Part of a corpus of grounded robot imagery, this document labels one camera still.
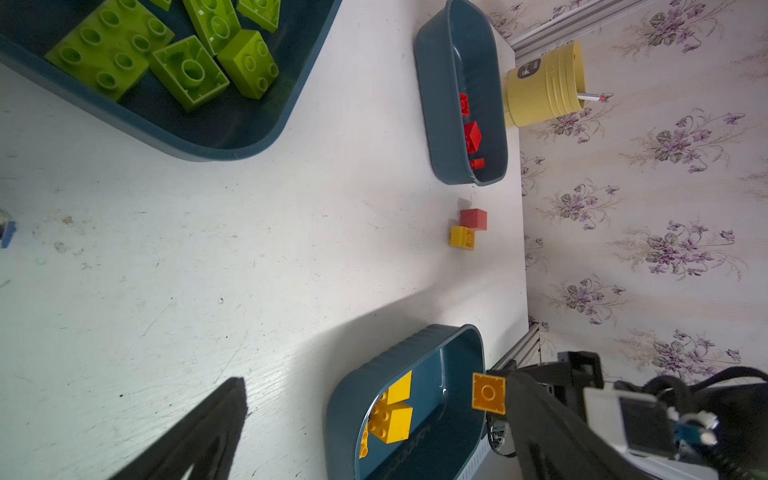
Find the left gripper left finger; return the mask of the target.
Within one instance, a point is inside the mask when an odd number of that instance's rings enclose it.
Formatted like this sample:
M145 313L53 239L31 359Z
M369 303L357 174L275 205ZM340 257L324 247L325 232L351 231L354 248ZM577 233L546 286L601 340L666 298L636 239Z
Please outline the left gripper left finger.
M231 377L115 479L227 479L248 412L245 380Z

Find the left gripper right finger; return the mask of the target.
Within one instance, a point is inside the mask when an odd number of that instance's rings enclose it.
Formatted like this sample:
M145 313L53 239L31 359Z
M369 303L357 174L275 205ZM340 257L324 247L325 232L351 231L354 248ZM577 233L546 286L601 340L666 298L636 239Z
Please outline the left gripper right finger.
M506 421L525 479L646 479L531 376L506 376Z

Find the yellow lego brick front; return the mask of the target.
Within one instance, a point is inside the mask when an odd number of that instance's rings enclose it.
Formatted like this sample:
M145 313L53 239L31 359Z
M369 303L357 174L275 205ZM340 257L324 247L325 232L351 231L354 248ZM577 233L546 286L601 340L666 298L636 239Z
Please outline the yellow lego brick front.
M474 373L472 376L471 407L497 416L506 415L506 379L500 376Z

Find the small yellow lego brick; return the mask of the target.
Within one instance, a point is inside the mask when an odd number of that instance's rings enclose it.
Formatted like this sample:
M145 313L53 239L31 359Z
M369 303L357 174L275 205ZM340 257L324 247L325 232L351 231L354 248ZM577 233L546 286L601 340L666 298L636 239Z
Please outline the small yellow lego brick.
M367 423L367 431L385 444L405 441L410 436L413 408L403 402L377 402Z

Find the red lego brick large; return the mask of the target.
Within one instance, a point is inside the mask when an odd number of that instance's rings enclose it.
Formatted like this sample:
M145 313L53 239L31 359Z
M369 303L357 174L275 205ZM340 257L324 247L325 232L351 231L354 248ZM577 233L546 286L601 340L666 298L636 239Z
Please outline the red lego brick large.
M477 153L482 142L482 133L476 121L464 125L464 137L467 153Z

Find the small green lego brick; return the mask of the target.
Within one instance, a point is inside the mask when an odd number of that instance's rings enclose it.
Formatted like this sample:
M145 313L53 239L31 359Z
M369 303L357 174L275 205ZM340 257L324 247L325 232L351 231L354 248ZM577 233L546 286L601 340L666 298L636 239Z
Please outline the small green lego brick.
M187 113L216 99L230 85L197 36L189 36L152 52L149 64L151 71Z

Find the small green lego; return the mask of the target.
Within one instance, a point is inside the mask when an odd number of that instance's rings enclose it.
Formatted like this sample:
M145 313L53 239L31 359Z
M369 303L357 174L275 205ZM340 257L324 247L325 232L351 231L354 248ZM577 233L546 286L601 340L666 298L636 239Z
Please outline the small green lego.
M279 68L258 31L239 31L217 59L246 98L261 99L279 76Z

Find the long green lego brick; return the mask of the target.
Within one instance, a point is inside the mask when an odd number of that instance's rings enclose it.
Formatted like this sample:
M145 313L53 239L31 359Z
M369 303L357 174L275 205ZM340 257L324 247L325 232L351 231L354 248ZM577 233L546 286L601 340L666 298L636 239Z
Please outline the long green lego brick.
M136 0L107 0L45 59L82 84L120 101L147 73L151 54L175 33Z

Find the green lego brick back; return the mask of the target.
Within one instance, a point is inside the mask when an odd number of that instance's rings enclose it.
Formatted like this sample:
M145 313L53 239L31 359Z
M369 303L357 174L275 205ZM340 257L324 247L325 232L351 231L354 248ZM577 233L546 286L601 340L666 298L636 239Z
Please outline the green lego brick back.
M280 0L239 0L236 10L269 33L279 27Z

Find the red lego brick back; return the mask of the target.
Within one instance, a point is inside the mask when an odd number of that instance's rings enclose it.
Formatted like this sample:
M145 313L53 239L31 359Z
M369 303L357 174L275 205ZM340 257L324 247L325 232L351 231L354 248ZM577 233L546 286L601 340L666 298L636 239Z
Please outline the red lego brick back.
M460 93L459 100L460 100L460 109L461 109L462 116L469 117L471 112L470 112L468 96L466 94Z

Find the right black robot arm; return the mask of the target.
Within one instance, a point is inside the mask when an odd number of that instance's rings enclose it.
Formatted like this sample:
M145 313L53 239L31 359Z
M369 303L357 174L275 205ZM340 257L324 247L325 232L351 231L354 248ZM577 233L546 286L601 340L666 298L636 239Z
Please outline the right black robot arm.
M591 352L505 375L526 479L764 479L767 375L744 366L693 385L605 382Z

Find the teal bin front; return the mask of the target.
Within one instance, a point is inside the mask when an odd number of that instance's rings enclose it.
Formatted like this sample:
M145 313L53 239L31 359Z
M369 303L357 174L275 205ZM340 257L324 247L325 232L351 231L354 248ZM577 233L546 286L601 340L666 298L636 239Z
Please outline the teal bin front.
M326 410L329 478L459 478L484 431L483 413L471 407L472 377L483 370L475 326L433 324L349 373ZM375 407L405 376L411 378L409 436L386 444L370 430Z

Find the teal bin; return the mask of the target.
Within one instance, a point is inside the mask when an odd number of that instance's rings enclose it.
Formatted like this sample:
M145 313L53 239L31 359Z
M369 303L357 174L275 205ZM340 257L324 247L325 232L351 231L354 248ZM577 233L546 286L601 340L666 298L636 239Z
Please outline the teal bin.
M494 31L469 1L448 1L414 42L430 162L447 185L504 178L508 143Z
M329 478L459 478L484 431L483 413L471 407L472 377L483 370L475 326L433 324L349 373L326 410ZM370 430L375 407L405 376L411 378L409 436L386 444Z
M339 10L336 1L281 1L279 27L269 33L240 14L236 10L238 1L232 1L242 30L261 33L279 76L261 99L246 98L217 56L211 55L230 85L216 99L187 113L151 71L150 64L141 80L116 102L45 59L49 50L103 2L3 2L2 61L133 137L165 153L192 160L239 160L264 151L276 141ZM175 33L170 44L198 37L183 1L139 2Z

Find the marker pen box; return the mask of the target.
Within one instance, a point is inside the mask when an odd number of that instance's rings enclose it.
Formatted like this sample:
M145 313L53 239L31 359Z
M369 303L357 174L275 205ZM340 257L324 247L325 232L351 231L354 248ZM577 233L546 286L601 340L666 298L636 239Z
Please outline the marker pen box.
M0 211L0 238L1 248L6 249L16 232L16 222L14 218L7 212Z

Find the teal bin back right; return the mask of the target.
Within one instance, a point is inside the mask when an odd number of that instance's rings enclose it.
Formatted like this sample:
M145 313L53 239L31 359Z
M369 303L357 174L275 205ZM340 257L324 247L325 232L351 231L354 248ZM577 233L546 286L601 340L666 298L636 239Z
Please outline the teal bin back right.
M430 162L447 185L504 178L508 143L494 31L469 1L448 1L414 42Z

